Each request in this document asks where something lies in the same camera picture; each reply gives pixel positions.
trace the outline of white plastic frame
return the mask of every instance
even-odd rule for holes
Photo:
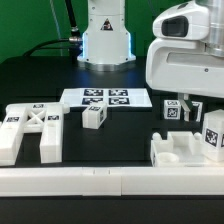
[[[15,165],[24,133],[36,132],[42,132],[41,163],[61,162],[63,115],[69,111],[70,107],[61,103],[8,105],[6,117],[0,124],[0,166]]]
[[[0,169],[0,196],[224,195],[224,168]]]

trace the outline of white platform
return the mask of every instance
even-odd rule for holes
[[[0,196],[53,195],[224,195],[224,168],[0,169]]]

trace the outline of black cable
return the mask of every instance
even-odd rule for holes
[[[63,38],[63,39],[59,39],[59,40],[51,40],[51,41],[46,41],[44,43],[38,44],[37,46],[35,46],[34,48],[30,49],[29,51],[25,52],[23,54],[24,57],[29,57],[32,55],[32,53],[38,49],[41,49],[41,47],[44,47],[46,45],[50,45],[50,44],[56,44],[56,43],[62,43],[62,42],[69,42],[69,39],[67,38]]]
[[[158,16],[158,13],[157,13],[157,11],[155,10],[155,8],[154,8],[154,6],[152,4],[152,0],[148,0],[148,3],[149,3],[149,7],[151,9],[152,15],[154,17],[157,17]]]
[[[69,48],[71,48],[71,46],[66,46],[66,47],[41,47],[41,48],[38,48],[38,49],[36,49],[36,51],[39,51],[39,50],[48,50],[48,49],[50,49],[50,50],[63,50],[63,49],[69,49]]]
[[[80,32],[77,28],[77,24],[76,24],[76,20],[75,20],[75,14],[74,14],[73,7],[72,7],[72,1],[71,0],[65,0],[65,4],[66,4],[67,12],[68,12],[70,25],[71,25],[71,28],[72,28],[71,34],[72,34],[72,36],[80,36]]]

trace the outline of white cube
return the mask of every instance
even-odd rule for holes
[[[105,102],[91,103],[82,113],[84,128],[98,129],[107,117],[107,104]]]
[[[205,114],[202,139],[205,156],[217,162],[224,160],[224,110]]]
[[[178,100],[164,100],[164,118],[165,119],[180,119],[181,105]]]

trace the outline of x-shaped white part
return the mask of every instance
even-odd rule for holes
[[[46,109],[43,109],[38,114],[35,114],[34,111],[29,110],[28,115],[30,119],[24,124],[24,133],[42,132],[44,126],[42,119],[45,118]]]

